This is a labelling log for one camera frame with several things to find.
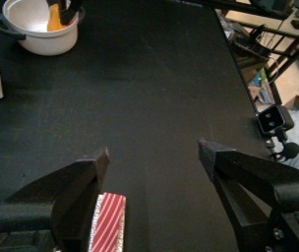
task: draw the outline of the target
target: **floor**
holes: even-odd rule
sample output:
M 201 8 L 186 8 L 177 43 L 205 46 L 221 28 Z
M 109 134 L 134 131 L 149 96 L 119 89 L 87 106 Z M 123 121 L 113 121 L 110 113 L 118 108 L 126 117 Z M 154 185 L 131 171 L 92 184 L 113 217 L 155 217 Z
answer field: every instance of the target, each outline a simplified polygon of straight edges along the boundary
M 229 13 L 228 17 L 233 20 L 245 21 L 248 23 L 253 23 L 257 25 L 266 24 L 269 28 L 273 28 L 273 29 L 280 28 L 285 32 L 292 32 L 297 34 L 299 33 L 299 31 L 296 30 L 290 24 L 290 21 L 294 19 L 294 14 L 296 13 L 293 13 L 290 18 L 284 23 L 281 23 L 281 21 L 274 20 L 274 19 L 253 16 L 253 15 L 244 14 L 234 11 Z M 268 44 L 269 40 L 270 40 L 270 35 L 269 37 L 266 35 L 266 38 L 262 41 L 265 44 Z M 290 42 L 292 42 L 292 39 L 286 38 L 281 44 L 281 47 L 285 47 L 288 44 L 290 44 Z M 270 64 L 273 63 L 274 58 L 277 58 L 277 55 L 272 55 L 272 59 L 269 62 Z M 298 61 L 296 61 L 296 63 L 281 75 L 276 84 L 277 84 L 278 92 L 281 95 L 282 103 L 286 104 L 297 95 L 299 95 L 299 62 Z

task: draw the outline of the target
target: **black table surface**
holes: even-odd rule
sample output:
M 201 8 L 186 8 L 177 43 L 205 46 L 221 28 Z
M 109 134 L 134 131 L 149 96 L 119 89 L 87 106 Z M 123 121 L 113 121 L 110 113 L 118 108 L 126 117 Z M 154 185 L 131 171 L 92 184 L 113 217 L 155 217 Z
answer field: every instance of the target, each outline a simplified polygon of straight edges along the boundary
M 109 147 L 105 191 L 127 197 L 125 250 L 237 251 L 197 140 L 268 153 L 216 12 L 165 0 L 84 7 L 63 55 L 35 55 L 0 34 L 0 203 Z

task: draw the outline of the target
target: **brush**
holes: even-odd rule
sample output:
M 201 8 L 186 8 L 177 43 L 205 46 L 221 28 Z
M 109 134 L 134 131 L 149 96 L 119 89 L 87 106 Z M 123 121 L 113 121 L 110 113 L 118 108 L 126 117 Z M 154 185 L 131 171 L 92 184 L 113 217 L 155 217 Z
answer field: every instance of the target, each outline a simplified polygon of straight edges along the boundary
M 60 4 L 59 0 L 47 0 L 50 7 L 50 20 L 47 25 L 47 30 L 50 32 L 59 31 L 66 28 L 60 23 Z

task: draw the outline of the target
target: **black device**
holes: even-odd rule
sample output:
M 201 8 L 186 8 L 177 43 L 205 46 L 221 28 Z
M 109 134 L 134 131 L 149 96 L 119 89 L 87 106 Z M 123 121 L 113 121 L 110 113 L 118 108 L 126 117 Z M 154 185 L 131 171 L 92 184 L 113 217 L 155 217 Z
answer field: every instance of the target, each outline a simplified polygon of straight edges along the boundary
M 0 252 L 87 252 L 107 150 L 34 181 L 0 205 Z
M 277 137 L 284 146 L 280 153 L 273 151 L 274 145 L 268 147 L 272 149 L 272 157 L 277 161 L 288 161 L 299 154 L 299 146 L 296 143 L 288 143 L 286 131 L 294 127 L 289 110 L 282 105 L 273 105 L 258 114 L 258 122 L 262 133 L 266 136 Z
M 274 136 L 278 131 L 288 131 L 294 127 L 294 122 L 286 107 L 273 105 L 258 115 L 262 133 Z
M 290 15 L 293 0 L 250 0 L 252 4 L 268 13 Z
M 203 139 L 198 153 L 234 227 L 240 251 L 299 252 L 299 170 Z

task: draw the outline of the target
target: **cable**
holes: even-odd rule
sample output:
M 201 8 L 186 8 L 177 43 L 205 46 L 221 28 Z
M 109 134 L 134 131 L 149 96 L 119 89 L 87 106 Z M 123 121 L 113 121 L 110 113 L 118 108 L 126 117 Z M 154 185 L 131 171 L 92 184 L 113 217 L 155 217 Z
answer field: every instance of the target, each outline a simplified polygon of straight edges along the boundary
M 273 37 L 272 37 L 272 39 L 270 39 L 270 41 L 269 41 L 269 44 L 266 45 L 266 47 L 269 48 L 269 46 L 270 46 L 270 44 L 272 44 L 272 42 L 273 42 L 273 40 L 274 40 L 274 37 L 276 37 L 276 33 L 273 34 Z
M 278 73 L 280 73 L 280 63 L 278 63 L 277 59 L 273 58 L 273 57 L 270 57 L 270 56 L 269 56 L 269 58 L 273 59 L 273 61 L 274 61 L 274 63 L 276 63 L 276 71 L 277 71 L 277 72 L 276 72 L 276 74 L 274 74 L 274 77 L 273 77 L 272 81 L 268 80 L 268 84 L 270 84 L 270 83 L 273 83 L 273 82 L 276 81 L 276 79 L 278 78 Z

